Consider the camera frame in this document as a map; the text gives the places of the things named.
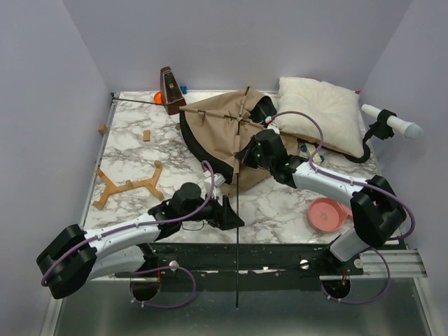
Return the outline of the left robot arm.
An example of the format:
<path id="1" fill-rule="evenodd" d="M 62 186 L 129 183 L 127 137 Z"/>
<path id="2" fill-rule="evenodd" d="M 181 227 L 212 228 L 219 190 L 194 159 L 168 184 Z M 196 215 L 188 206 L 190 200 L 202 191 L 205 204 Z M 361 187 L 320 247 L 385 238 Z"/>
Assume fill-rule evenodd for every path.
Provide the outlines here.
<path id="1" fill-rule="evenodd" d="M 121 272 L 146 277 L 154 271 L 155 259 L 141 247 L 177 233 L 186 221 L 206 222 L 222 231 L 244 226 L 228 196 L 203 197 L 197 184 L 184 183 L 170 199 L 134 220 L 93 230 L 65 227 L 36 259 L 41 284 L 61 299 L 97 277 Z"/>

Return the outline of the tan pet tent fabric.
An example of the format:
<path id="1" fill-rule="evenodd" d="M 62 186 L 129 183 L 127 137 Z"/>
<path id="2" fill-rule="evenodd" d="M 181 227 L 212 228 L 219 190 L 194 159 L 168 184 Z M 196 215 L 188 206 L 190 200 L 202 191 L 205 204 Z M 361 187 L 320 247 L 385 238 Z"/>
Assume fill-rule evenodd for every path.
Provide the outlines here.
<path id="1" fill-rule="evenodd" d="M 244 93 L 245 90 L 228 92 L 196 101 L 185 107 L 238 117 Z M 256 123 L 263 120 L 265 123 L 266 117 L 273 117 L 276 114 L 277 110 L 271 97 L 250 89 L 243 118 L 250 118 Z M 236 120 L 180 112 L 179 121 L 182 137 L 189 151 L 200 162 L 206 160 L 215 173 L 225 177 L 225 182 L 220 187 L 223 194 L 231 196 L 236 194 L 234 169 L 238 163 L 240 164 L 239 191 L 247 191 L 272 176 L 267 170 L 247 167 L 235 158 L 235 155 L 246 147 L 252 136 L 266 128 L 241 122 L 240 140 L 238 140 Z M 288 154 L 298 156 L 299 146 L 295 137 L 282 134 L 281 140 Z"/>

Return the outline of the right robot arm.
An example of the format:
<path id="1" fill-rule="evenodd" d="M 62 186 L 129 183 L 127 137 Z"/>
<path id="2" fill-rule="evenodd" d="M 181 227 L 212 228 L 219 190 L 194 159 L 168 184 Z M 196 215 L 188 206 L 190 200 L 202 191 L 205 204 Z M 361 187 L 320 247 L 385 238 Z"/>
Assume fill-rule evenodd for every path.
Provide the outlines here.
<path id="1" fill-rule="evenodd" d="M 280 184 L 310 190 L 351 208 L 353 228 L 336 238 L 322 257 L 322 266 L 330 274 L 340 273 L 356 254 L 382 247 L 407 218 L 385 178 L 375 175 L 365 180 L 313 166 L 288 154 L 271 129 L 252 136 L 235 157 L 247 167 L 269 171 Z"/>

